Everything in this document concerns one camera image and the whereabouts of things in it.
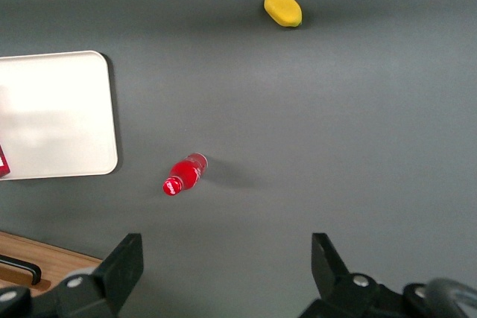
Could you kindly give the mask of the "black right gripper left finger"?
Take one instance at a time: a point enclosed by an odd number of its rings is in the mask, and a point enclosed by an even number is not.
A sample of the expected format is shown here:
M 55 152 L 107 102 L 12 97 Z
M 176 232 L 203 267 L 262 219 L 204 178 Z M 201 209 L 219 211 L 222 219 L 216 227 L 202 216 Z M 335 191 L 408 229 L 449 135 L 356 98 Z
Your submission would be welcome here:
M 91 273 L 71 275 L 42 295 L 2 288 L 1 316 L 117 317 L 143 270 L 142 236 L 130 233 Z

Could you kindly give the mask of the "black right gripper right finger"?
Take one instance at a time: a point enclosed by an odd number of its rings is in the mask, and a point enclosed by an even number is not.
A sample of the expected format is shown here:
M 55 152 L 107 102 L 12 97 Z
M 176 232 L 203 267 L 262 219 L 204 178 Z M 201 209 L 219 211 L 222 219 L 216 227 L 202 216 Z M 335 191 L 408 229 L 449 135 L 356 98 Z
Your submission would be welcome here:
M 320 297 L 301 317 L 427 317 L 417 293 L 424 284 L 408 284 L 396 293 L 363 273 L 350 272 L 325 233 L 312 235 L 312 276 Z

